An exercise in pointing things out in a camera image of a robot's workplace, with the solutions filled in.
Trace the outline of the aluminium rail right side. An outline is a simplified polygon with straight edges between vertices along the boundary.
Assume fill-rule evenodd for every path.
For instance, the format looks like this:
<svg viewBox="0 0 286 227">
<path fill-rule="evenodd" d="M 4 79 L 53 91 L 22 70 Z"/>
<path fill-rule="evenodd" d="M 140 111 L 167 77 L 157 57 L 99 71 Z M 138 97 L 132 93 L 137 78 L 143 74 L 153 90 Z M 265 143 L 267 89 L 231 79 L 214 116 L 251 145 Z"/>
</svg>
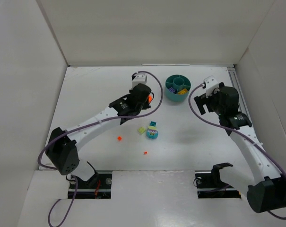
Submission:
<svg viewBox="0 0 286 227">
<path fill-rule="evenodd" d="M 227 67 L 227 71 L 231 80 L 231 83 L 233 85 L 233 87 L 238 91 L 239 94 L 239 108 L 240 111 L 243 112 L 246 115 L 249 115 L 246 103 L 245 103 L 245 99 L 243 97 L 243 93 L 239 84 L 239 80 L 236 74 L 236 70 L 235 67 Z"/>
</svg>

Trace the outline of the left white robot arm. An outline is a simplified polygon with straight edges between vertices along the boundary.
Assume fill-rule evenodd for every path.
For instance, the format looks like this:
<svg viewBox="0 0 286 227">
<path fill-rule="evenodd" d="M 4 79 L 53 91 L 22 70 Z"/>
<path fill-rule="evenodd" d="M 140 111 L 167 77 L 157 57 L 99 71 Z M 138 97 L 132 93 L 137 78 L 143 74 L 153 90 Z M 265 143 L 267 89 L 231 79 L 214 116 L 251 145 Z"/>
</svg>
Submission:
<svg viewBox="0 0 286 227">
<path fill-rule="evenodd" d="M 139 115 L 141 110 L 149 109 L 150 94 L 151 88 L 139 83 L 128 94 L 111 102 L 103 111 L 81 123 L 77 128 L 54 129 L 49 142 L 57 137 L 59 139 L 46 149 L 46 156 L 61 175 L 71 174 L 88 186 L 92 186 L 98 179 L 98 173 L 88 161 L 79 158 L 79 151 L 98 135 L 124 124 L 133 116 Z"/>
</svg>

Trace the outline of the small teal lego brick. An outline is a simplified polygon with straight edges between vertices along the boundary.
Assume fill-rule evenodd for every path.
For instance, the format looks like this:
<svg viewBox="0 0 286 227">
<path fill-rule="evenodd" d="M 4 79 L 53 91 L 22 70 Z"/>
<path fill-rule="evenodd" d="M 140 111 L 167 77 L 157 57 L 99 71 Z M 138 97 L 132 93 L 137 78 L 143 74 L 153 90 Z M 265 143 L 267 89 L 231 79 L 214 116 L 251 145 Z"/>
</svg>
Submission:
<svg viewBox="0 0 286 227">
<path fill-rule="evenodd" d="M 150 122 L 150 126 L 155 127 L 155 126 L 156 126 L 156 122 L 151 121 L 151 122 Z"/>
</svg>

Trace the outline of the yellow arched lego brick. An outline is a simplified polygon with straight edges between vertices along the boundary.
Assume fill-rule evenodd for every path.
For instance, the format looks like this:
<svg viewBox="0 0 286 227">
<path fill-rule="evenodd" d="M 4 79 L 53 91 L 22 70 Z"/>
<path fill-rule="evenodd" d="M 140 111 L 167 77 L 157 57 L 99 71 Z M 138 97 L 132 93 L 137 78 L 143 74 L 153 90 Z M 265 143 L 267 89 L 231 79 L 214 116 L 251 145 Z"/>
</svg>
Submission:
<svg viewBox="0 0 286 227">
<path fill-rule="evenodd" d="M 184 95 L 184 94 L 186 94 L 187 92 L 188 92 L 188 90 L 187 90 L 186 88 L 184 88 L 184 89 L 180 90 L 177 94 L 178 94 L 178 95 Z"/>
</svg>

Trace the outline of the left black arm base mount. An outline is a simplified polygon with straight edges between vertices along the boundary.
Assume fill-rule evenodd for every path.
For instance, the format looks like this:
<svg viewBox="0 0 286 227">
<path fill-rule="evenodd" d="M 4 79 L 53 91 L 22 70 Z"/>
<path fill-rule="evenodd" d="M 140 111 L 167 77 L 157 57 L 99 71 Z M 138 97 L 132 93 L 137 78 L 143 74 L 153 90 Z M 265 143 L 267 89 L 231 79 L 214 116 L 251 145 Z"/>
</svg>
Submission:
<svg viewBox="0 0 286 227">
<path fill-rule="evenodd" d="M 79 162 L 65 168 L 69 182 L 68 198 L 76 193 L 76 199 L 110 199 L 113 172 L 96 170 L 91 163 Z"/>
</svg>

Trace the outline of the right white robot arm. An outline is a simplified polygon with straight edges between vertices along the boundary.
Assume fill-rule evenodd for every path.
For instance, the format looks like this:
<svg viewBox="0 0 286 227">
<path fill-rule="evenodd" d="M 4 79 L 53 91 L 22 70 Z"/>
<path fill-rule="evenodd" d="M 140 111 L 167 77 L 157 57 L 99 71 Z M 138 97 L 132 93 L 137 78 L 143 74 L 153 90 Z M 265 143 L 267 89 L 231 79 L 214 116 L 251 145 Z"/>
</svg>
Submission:
<svg viewBox="0 0 286 227">
<path fill-rule="evenodd" d="M 224 129 L 245 158 L 252 177 L 236 170 L 230 163 L 215 164 L 211 180 L 215 187 L 227 184 L 241 192 L 256 213 L 286 208 L 286 172 L 263 149 L 256 137 L 249 117 L 239 110 L 239 93 L 215 79 L 205 80 L 198 88 L 205 93 L 194 97 L 205 123 Z"/>
</svg>

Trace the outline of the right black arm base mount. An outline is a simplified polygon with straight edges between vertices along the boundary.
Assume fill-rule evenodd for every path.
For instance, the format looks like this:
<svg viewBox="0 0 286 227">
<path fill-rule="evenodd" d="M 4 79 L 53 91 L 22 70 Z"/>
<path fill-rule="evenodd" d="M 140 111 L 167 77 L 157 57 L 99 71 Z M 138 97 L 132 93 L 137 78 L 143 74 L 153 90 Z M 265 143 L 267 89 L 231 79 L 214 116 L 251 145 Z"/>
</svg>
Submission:
<svg viewBox="0 0 286 227">
<path fill-rule="evenodd" d="M 219 171 L 233 167 L 230 163 L 216 164 L 211 170 L 195 171 L 193 185 L 197 188 L 199 199 L 241 199 L 241 193 L 220 179 Z"/>
</svg>

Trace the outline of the teal round divided container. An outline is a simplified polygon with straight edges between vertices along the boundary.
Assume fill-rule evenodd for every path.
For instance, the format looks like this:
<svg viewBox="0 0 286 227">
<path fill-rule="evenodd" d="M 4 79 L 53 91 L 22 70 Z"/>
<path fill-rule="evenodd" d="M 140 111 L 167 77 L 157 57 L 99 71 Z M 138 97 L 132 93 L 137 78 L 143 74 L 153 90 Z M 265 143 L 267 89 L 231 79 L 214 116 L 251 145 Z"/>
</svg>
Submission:
<svg viewBox="0 0 286 227">
<path fill-rule="evenodd" d="M 173 87 L 176 90 L 175 93 L 171 93 L 168 90 L 171 87 Z M 177 93 L 184 88 L 186 88 L 188 92 L 184 95 L 178 95 Z M 187 98 L 190 89 L 191 89 L 191 82 L 187 77 L 183 75 L 178 75 L 178 74 L 171 75 L 165 81 L 165 95 L 166 98 L 172 102 L 177 102 L 177 103 L 183 102 Z"/>
</svg>

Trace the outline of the light green lego brick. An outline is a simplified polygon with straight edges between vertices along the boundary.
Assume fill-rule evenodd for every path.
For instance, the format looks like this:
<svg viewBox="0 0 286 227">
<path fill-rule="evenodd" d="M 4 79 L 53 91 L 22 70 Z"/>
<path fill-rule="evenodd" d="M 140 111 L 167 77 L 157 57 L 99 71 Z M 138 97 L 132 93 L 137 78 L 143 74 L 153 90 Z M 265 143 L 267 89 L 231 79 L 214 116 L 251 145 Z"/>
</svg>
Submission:
<svg viewBox="0 0 286 227">
<path fill-rule="evenodd" d="M 146 131 L 146 128 L 144 127 L 139 127 L 138 132 L 142 135 Z"/>
</svg>

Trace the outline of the orange round lego piece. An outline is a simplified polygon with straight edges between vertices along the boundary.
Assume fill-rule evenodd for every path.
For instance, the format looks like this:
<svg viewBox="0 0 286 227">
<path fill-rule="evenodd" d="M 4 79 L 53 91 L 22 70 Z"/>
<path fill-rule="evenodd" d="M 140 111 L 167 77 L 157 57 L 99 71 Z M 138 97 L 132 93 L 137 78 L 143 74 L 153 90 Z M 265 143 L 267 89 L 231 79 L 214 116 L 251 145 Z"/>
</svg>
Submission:
<svg viewBox="0 0 286 227">
<path fill-rule="evenodd" d="M 153 100 L 153 96 L 152 96 L 152 95 L 149 95 L 149 96 L 148 96 L 148 102 L 151 103 L 152 100 Z"/>
</svg>

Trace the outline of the purple square lego brick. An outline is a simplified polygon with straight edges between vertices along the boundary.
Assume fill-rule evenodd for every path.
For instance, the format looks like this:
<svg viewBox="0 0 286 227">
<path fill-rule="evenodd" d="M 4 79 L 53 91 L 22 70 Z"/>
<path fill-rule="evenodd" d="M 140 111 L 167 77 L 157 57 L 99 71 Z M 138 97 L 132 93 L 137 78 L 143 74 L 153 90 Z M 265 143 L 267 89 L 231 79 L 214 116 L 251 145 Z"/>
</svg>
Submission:
<svg viewBox="0 0 286 227">
<path fill-rule="evenodd" d="M 173 87 L 171 87 L 171 88 L 169 89 L 169 91 L 170 91 L 171 93 L 175 93 L 175 92 L 176 92 L 176 90 L 175 90 Z"/>
</svg>

